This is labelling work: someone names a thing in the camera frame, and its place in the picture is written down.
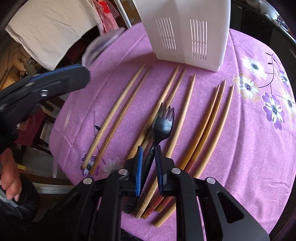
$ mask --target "floral tablecloth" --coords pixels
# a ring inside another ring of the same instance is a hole
[[[112,170],[122,167],[123,160],[178,64],[156,58],[145,29],[139,23],[127,30],[95,60],[90,67],[91,81],[88,86],[71,93],[65,102],[51,133],[50,150],[73,184],[88,175],[96,157],[93,156],[88,168],[82,170],[84,156],[119,95],[143,63],[147,63],[147,67],[152,66],[152,70],[94,175],[94,179],[105,178]],[[184,66],[181,64],[177,76],[180,76]],[[218,73],[186,67],[187,72],[172,102],[176,120],[180,117],[192,75],[195,73],[197,78],[172,158],[176,163],[181,161],[201,124],[216,86],[224,79],[227,80],[226,94],[221,103],[224,107],[229,87],[235,85],[224,129],[201,178],[215,177],[270,232],[286,205],[296,173],[296,106],[279,58],[265,44],[230,29],[224,63]],[[115,122],[126,100],[111,124]],[[218,113],[218,121],[221,115],[222,110]],[[163,149],[167,147],[166,144],[162,143]],[[153,213],[146,220],[137,220],[133,215],[123,213],[121,225],[143,240],[174,240],[175,214],[160,228],[156,228],[152,222],[158,215]]]

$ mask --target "white towel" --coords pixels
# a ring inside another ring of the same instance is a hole
[[[6,31],[44,68],[54,70],[68,49],[102,25],[88,0],[29,0]]]

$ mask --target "black fork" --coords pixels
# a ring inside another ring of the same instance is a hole
[[[146,156],[145,162],[142,166],[142,180],[141,180],[141,191],[147,180],[149,171],[151,169],[154,156],[155,156],[155,147],[160,144],[163,140],[167,139],[173,130],[175,110],[170,106],[166,108],[166,105],[161,103],[157,116],[155,117],[151,131],[153,135],[153,143],[149,149],[149,152]],[[138,201],[138,198],[129,198],[126,203],[124,211],[126,213],[131,213]]]

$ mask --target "ventilation slot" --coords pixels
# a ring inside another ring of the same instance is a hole
[[[192,58],[206,61],[207,58],[207,21],[190,19]]]
[[[156,19],[156,23],[163,43],[164,53],[167,55],[176,55],[176,43],[170,18],[158,18]]]

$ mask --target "chopstick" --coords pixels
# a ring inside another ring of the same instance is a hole
[[[144,126],[141,134],[139,135],[138,139],[136,140],[136,143],[134,144],[130,154],[127,157],[127,159],[133,158],[135,156],[136,152],[137,152],[138,146],[140,146],[143,143],[143,141],[145,139],[145,136],[146,136],[146,133],[149,130],[149,128],[151,127],[152,122],[153,122],[153,120],[154,120],[154,118],[155,118],[155,116],[156,116],[156,114],[157,114],[157,112],[159,110],[159,107],[160,107],[161,103],[166,98],[166,96],[167,96],[167,94],[168,94],[168,92],[169,92],[169,90],[170,90],[170,88],[171,88],[171,86],[173,84],[173,81],[174,81],[174,79],[175,79],[175,77],[176,77],[176,75],[178,73],[179,68],[180,68],[180,66],[178,65],[177,68],[175,69],[172,77],[170,78],[170,81],[169,81],[168,85],[166,86],[163,94],[159,98],[158,103],[155,105],[154,110],[150,114],[150,116],[148,118],[148,121],[146,122],[146,125]]]
[[[216,145],[218,143],[218,140],[220,138],[223,127],[225,125],[225,121],[226,121],[226,118],[227,118],[227,115],[228,115],[228,112],[229,112],[229,108],[230,108],[230,105],[231,105],[233,90],[234,90],[234,85],[231,87],[230,93],[228,95],[227,104],[226,104],[226,107],[225,107],[221,122],[220,122],[220,124],[218,126],[217,132],[216,132],[216,134],[214,136],[214,139],[211,142],[211,144],[210,144],[210,146],[209,146],[209,148],[207,150],[207,153],[206,153],[204,159],[202,160],[199,168],[195,172],[195,174],[193,176],[194,178],[199,178],[200,177],[201,173],[203,172],[203,170],[205,169],[207,163],[209,162],[209,159],[211,158],[211,155],[212,155],[212,153],[213,153],[213,151],[214,151],[214,149],[215,149],[215,147],[216,147]],[[176,204],[174,203],[170,207],[170,209],[154,225],[156,227],[160,227],[169,218],[169,216],[175,211],[175,209],[176,209]]]
[[[167,151],[167,153],[165,155],[168,158],[170,158],[172,156],[172,153],[173,153],[173,151],[175,149],[175,146],[177,144],[177,140],[179,138],[179,135],[180,135],[180,132],[181,132],[184,120],[185,120],[185,116],[186,116],[186,113],[187,113],[187,110],[188,110],[188,107],[189,107],[189,102],[190,102],[190,99],[191,99],[191,95],[192,95],[193,87],[194,87],[194,83],[195,83],[195,77],[196,77],[196,75],[194,74],[193,78],[192,78],[192,83],[191,83],[191,86],[190,86],[190,89],[189,89],[189,93],[188,93],[188,95],[186,97],[185,105],[184,105],[180,120],[179,120],[178,125],[176,127],[176,131],[175,131],[174,136],[173,136],[173,138],[171,140],[168,151]],[[142,205],[140,206],[140,209],[138,210],[138,212],[136,214],[137,219],[139,219],[141,217],[141,215],[143,214],[143,212],[145,211],[145,209],[148,206],[151,198],[153,197],[156,189],[157,189],[157,178],[154,180],[154,183],[150,187],[150,189],[148,191],[148,194],[145,197],[145,200],[143,201]]]
[[[187,68],[184,68],[184,70],[183,70],[183,72],[182,72],[182,74],[181,74],[181,76],[180,76],[180,78],[179,78],[179,80],[178,80],[178,82],[177,82],[177,84],[176,84],[173,92],[170,94],[170,96],[167,99],[167,101],[165,101],[165,103],[166,103],[167,106],[169,106],[172,103],[172,100],[174,99],[175,94],[177,93],[177,90],[178,90],[178,88],[179,88],[179,86],[181,84],[181,81],[183,80],[183,77],[184,77],[184,75],[186,73],[186,70],[187,70]],[[150,142],[151,139],[152,139],[152,133],[150,131],[148,131],[147,136],[145,137],[145,140],[143,141],[143,143],[141,145],[142,148],[143,148],[143,150],[146,149],[146,147],[149,144],[149,142]]]
[[[217,117],[217,113],[218,113],[218,110],[219,110],[219,107],[220,107],[220,104],[221,104],[221,99],[222,99],[222,96],[223,96],[223,93],[224,93],[224,89],[225,89],[225,85],[226,85],[226,80],[224,80],[223,82],[223,85],[222,85],[222,89],[221,89],[221,92],[219,93],[219,96],[217,98],[217,101],[214,105],[214,109],[213,109],[213,112],[210,116],[210,119],[208,121],[208,124],[206,126],[206,129],[200,139],[200,143],[198,143],[194,153],[192,154],[192,157],[190,159],[186,159],[181,165],[182,169],[185,170],[186,172],[190,172],[191,168],[193,167],[194,163],[196,162],[196,160],[198,159],[198,157],[200,156],[201,154],[201,151],[202,149],[204,148],[205,146],[205,143],[206,141],[208,140],[209,138],[209,135],[210,135],[210,132],[211,132],[211,129],[213,127],[213,124],[214,124],[214,121]],[[157,212],[161,212],[164,207],[167,205],[167,203],[172,199],[172,197],[166,197],[162,202],[161,204],[156,208],[156,211]]]
[[[112,110],[110,111],[109,115],[107,116],[107,118],[105,119],[103,125],[101,126],[101,129],[99,131],[99,133],[97,134],[94,142],[91,145],[91,148],[89,149],[86,158],[84,159],[84,162],[82,164],[82,168],[85,169],[87,167],[87,164],[90,160],[90,158],[93,156],[93,153],[96,150],[97,145],[99,144],[105,130],[107,129],[107,126],[109,125],[112,117],[114,116],[114,114],[116,113],[116,111],[118,110],[120,104],[122,103],[122,101],[124,100],[125,96],[127,95],[128,91],[130,90],[130,88],[132,87],[132,85],[135,83],[136,79],[138,78],[138,76],[140,75],[140,73],[142,72],[143,68],[145,67],[146,64],[143,64],[139,70],[136,72],[135,76],[131,79],[131,81],[128,83],[127,87],[125,88],[125,90],[122,92],[122,94],[120,95],[120,97],[118,98],[118,100],[116,101],[115,105],[113,106]]]
[[[136,97],[139,89],[141,88],[142,84],[144,83],[144,80],[146,79],[146,77],[148,76],[149,72],[151,70],[151,67],[148,68],[148,70],[146,71],[146,73],[144,74],[144,76],[142,77],[140,83],[138,84],[138,86],[136,87],[135,91],[133,92],[133,94],[131,95],[131,97],[128,99],[125,107],[122,109],[119,117],[117,118],[116,122],[114,123],[112,130],[110,131],[108,137],[106,138],[101,151],[99,152],[98,157],[96,158],[96,161],[93,165],[93,167],[90,170],[90,175],[93,175],[96,171],[96,168],[98,167],[98,165],[100,164],[101,158],[103,157],[108,145],[110,144],[113,135],[115,134],[117,128],[119,127],[123,117],[125,116],[126,112],[128,111],[129,107],[131,106],[131,103],[133,102],[134,98]]]
[[[189,160],[191,159],[191,156],[193,155],[194,153],[194,150],[196,149],[199,141],[200,141],[200,138],[202,137],[202,134],[204,133],[205,131],[205,128],[207,126],[207,123],[210,119],[210,116],[211,116],[211,113],[212,113],[212,110],[214,108],[214,104],[216,102],[216,99],[217,99],[217,95],[218,95],[218,92],[219,92],[219,89],[220,89],[220,85],[217,86],[216,88],[216,91],[214,93],[214,96],[213,96],[213,99],[212,99],[212,102],[211,102],[211,105],[210,107],[208,108],[208,111],[204,117],[204,120],[201,124],[200,127],[197,128],[197,134],[195,135],[195,138],[192,142],[192,144],[190,145],[189,147],[189,150],[187,151],[187,154],[184,156],[183,158],[183,161],[181,162],[180,165],[178,165],[178,168],[180,169],[184,169],[186,164],[189,162]],[[147,218],[152,212],[153,210],[156,209],[156,211],[160,212],[163,208],[162,206],[164,207],[166,205],[166,203],[169,201],[170,199],[167,199],[164,198],[163,196],[159,196],[153,203],[152,205],[150,205],[150,207],[148,207],[146,209],[146,211],[144,212],[144,214],[142,215],[142,218]]]

